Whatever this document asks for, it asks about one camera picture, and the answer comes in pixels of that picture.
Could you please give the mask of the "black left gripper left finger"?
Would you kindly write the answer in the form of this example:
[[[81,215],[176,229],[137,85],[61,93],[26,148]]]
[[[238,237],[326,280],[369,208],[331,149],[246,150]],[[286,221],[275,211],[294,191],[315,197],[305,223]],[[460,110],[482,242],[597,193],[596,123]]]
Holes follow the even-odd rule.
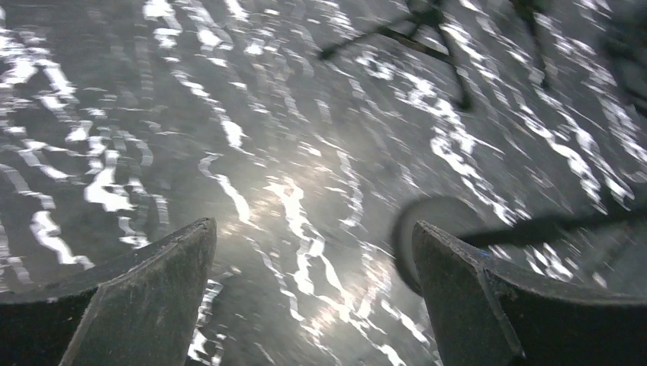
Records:
[[[1,295],[3,365],[182,365],[217,243],[202,218],[103,265]]]

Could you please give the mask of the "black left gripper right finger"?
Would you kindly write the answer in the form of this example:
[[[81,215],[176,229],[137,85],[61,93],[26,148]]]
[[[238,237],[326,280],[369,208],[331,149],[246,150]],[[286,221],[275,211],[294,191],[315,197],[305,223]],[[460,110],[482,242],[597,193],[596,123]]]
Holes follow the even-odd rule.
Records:
[[[646,301],[549,278],[428,224],[413,251],[445,365],[644,365]]]

